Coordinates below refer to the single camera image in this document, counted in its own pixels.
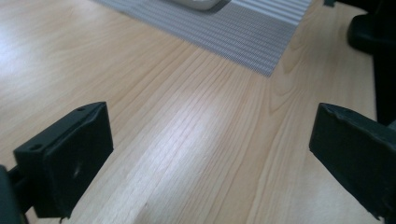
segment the gray ribbed mat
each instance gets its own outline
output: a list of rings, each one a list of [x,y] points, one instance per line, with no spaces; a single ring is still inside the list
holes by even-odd
[[[310,0],[232,0],[203,12],[170,0],[95,1],[266,76],[271,76],[310,3]]]

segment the wood grain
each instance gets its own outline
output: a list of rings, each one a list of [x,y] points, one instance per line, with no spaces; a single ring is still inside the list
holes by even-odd
[[[107,101],[114,153],[64,223],[377,223],[308,149],[319,102],[375,117],[359,13],[314,1],[268,78],[91,1],[3,1],[0,162]]]

